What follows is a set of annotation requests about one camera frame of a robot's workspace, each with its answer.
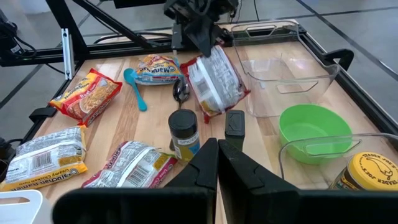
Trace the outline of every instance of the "orange noodle package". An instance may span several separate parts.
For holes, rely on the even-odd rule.
[[[121,88],[121,82],[115,82],[92,68],[77,86],[51,100],[49,105],[77,119],[78,125],[88,126],[104,111]]]
[[[250,93],[219,45],[211,49],[210,57],[201,55],[181,64],[180,69],[195,92],[206,124]]]

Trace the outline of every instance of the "barcode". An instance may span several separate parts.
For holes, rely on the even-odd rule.
[[[205,79],[200,80],[198,83],[198,90],[202,96],[209,91],[209,86],[207,85]]]
[[[33,170],[41,169],[52,164],[51,152],[33,157]]]
[[[175,155],[176,155],[178,158],[182,159],[180,148],[177,147],[176,145],[174,145],[174,150],[175,150]]]
[[[127,178],[127,181],[135,187],[141,187],[147,179],[148,174],[149,170],[137,165],[132,174]]]

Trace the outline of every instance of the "clear plastic container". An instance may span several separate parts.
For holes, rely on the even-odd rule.
[[[342,153],[312,154],[314,147],[346,147]],[[327,189],[347,167],[355,154],[374,152],[394,164],[398,164],[398,136],[386,133],[353,134],[349,136],[330,136],[291,141],[279,152],[281,178],[300,189]],[[290,150],[301,150],[312,157],[322,158],[319,165],[308,165],[290,156]]]
[[[317,103],[340,71],[338,65],[319,61],[300,40],[298,24],[292,21],[238,25],[231,31],[237,55],[231,58],[246,74],[244,81],[251,90],[246,109],[253,116],[279,116],[290,106]]]

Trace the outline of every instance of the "ramen noodle package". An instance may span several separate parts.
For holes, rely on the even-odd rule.
[[[181,64],[181,71],[195,92],[205,123],[225,113],[250,93],[219,45],[211,49],[210,57],[199,56]]]
[[[79,120],[78,125],[90,125],[120,92],[121,82],[91,69],[73,89],[54,98],[49,105],[61,113]]]
[[[147,55],[134,71],[136,83],[141,85],[165,85],[175,83],[183,75],[174,57]]]
[[[177,163],[176,158],[138,141],[119,145],[104,168],[82,187],[157,187]]]
[[[68,128],[18,146],[1,191],[37,189],[86,171],[84,128]]]

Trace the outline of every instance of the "green plastic bowl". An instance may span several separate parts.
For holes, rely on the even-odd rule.
[[[291,106],[279,118],[279,136],[283,146],[294,140],[350,134],[351,128],[343,118],[318,105]],[[324,159],[341,157],[351,146],[349,141],[306,146],[309,143],[292,143],[287,152],[299,162],[319,165]]]

